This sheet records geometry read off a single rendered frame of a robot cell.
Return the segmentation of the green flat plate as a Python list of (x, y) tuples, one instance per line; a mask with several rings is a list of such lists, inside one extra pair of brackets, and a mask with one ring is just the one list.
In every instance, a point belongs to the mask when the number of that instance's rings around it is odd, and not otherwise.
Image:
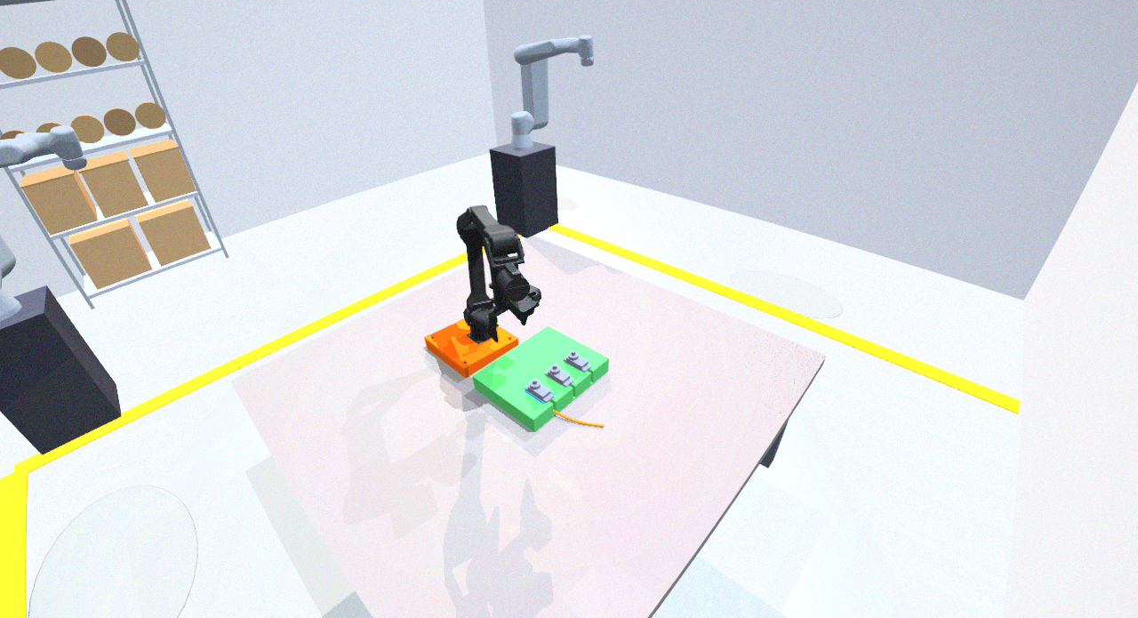
[[(536, 431), (609, 372), (609, 359), (551, 327), (473, 374), (473, 387)], [(549, 403), (525, 389), (537, 379), (555, 397)]]

